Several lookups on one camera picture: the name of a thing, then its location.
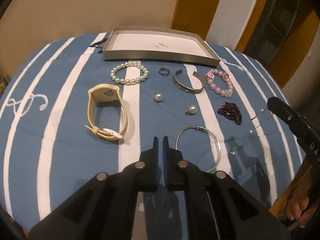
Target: metal screw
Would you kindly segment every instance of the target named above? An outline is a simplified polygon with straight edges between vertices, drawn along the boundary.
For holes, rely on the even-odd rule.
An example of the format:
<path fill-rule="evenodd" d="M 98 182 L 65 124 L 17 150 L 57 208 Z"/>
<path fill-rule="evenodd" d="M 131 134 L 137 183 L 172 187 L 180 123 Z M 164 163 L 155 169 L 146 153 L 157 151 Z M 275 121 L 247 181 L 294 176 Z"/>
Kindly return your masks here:
<path fill-rule="evenodd" d="M 144 162 L 136 162 L 134 166 L 136 166 L 137 169 L 142 169 L 146 164 Z"/>
<path fill-rule="evenodd" d="M 104 172 L 100 172 L 97 175 L 97 180 L 105 180 L 108 177 L 108 174 L 104 173 Z"/>
<path fill-rule="evenodd" d="M 226 173 L 224 171 L 217 171 L 216 176 L 219 179 L 224 179 L 226 177 Z"/>
<path fill-rule="evenodd" d="M 180 168 L 185 168 L 185 167 L 188 166 L 188 162 L 186 162 L 186 161 L 179 161 L 179 162 L 178 162 L 178 166 L 179 166 Z"/>

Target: wooden trim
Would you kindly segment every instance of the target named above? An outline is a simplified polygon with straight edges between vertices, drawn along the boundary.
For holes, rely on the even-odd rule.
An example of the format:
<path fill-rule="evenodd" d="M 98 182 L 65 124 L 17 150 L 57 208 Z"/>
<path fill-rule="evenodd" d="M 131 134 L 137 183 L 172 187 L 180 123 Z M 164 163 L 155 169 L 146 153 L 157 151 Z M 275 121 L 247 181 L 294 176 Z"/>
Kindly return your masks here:
<path fill-rule="evenodd" d="M 220 0 L 177 0 L 171 28 L 205 40 Z"/>
<path fill-rule="evenodd" d="M 256 0 L 256 3 L 252 9 L 250 18 L 247 22 L 246 27 L 244 28 L 244 31 L 241 35 L 240 40 L 238 41 L 238 44 L 235 48 L 236 51 L 244 52 L 245 47 L 247 46 L 249 39 L 252 36 L 252 33 L 259 21 L 260 15 L 263 11 L 263 8 L 266 4 L 267 0 Z"/>
<path fill-rule="evenodd" d="M 318 29 L 319 18 L 308 0 L 300 0 L 297 16 L 287 39 L 268 71 L 281 88 L 305 58 Z"/>

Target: blue tablecloth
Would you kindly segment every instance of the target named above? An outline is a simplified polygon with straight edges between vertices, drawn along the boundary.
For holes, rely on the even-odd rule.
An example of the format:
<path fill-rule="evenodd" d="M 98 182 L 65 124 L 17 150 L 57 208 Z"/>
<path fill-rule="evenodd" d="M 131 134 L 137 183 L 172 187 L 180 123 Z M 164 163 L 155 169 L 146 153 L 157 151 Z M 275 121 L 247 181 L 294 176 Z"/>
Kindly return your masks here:
<path fill-rule="evenodd" d="M 208 85 L 193 95 L 173 84 L 172 73 L 183 69 L 179 80 L 197 86 L 192 73 L 196 70 L 204 76 L 209 70 L 206 66 L 142 61 L 149 78 L 134 86 L 119 84 L 129 117 L 125 143 L 119 145 L 98 138 L 84 127 L 88 89 L 100 83 L 115 84 L 109 75 L 119 63 L 105 62 L 99 48 L 88 47 L 107 35 L 89 34 L 39 48 L 2 96 L 0 203 L 8 213 L 29 230 L 98 172 L 121 171 L 138 160 L 141 151 L 152 148 L 154 136 L 160 142 L 168 136 L 174 147 L 177 134 L 190 125 L 216 133 L 222 146 L 218 170 L 226 171 L 270 207 L 291 182 L 305 154 L 287 125 L 268 110 L 251 121 L 267 107 L 267 98 L 285 100 L 263 66 L 246 55 L 210 43 L 222 59 L 217 69 L 228 72 L 235 87 L 232 97 L 225 98 Z M 161 76 L 161 67 L 170 69 L 170 75 Z M 137 77 L 139 70 L 122 69 L 117 75 Z M 226 89 L 219 77 L 215 83 Z M 162 102 L 154 101 L 155 92 L 163 93 Z M 226 101 L 239 107 L 241 125 L 217 114 Z M 193 116 L 184 114 L 190 105 L 198 108 Z M 119 130 L 120 106 L 101 106 L 95 114 L 97 125 Z M 234 146 L 235 156 L 228 155 Z M 208 134 L 194 130 L 184 132 L 179 141 L 184 158 L 203 170 L 214 163 L 215 147 Z M 159 149 L 159 167 L 163 169 Z M 187 239 L 184 195 L 167 192 L 163 174 L 160 182 L 157 193 L 139 196 L 137 217 L 141 220 L 137 224 L 141 228 L 134 234 L 144 231 L 148 239 Z"/>

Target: pearl bead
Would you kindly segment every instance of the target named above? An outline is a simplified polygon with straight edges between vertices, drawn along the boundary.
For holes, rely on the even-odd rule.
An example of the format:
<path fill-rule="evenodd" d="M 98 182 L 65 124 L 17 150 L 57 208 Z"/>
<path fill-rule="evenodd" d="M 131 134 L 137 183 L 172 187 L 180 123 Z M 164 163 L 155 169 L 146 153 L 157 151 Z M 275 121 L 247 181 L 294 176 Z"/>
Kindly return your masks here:
<path fill-rule="evenodd" d="M 163 95 L 161 93 L 159 93 L 159 92 L 155 93 L 155 100 L 157 102 L 161 102 L 162 99 L 163 99 Z"/>
<path fill-rule="evenodd" d="M 189 106 L 188 110 L 187 110 L 187 114 L 195 114 L 197 111 L 197 107 L 196 106 Z"/>

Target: wall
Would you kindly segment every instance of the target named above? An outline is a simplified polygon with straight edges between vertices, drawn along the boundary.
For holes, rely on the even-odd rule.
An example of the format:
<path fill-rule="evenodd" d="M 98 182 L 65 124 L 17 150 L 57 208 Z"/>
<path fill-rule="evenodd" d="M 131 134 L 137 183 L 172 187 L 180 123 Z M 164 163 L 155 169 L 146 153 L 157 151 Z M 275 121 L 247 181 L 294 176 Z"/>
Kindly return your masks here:
<path fill-rule="evenodd" d="M 0 70 L 12 77 L 40 46 L 115 26 L 170 28 L 177 0 L 13 0 L 0 20 Z"/>
<path fill-rule="evenodd" d="M 206 40 L 234 49 L 256 0 L 220 0 Z"/>
<path fill-rule="evenodd" d="M 314 92 L 320 79 L 320 28 L 300 66 L 282 89 L 294 109 L 301 106 Z"/>

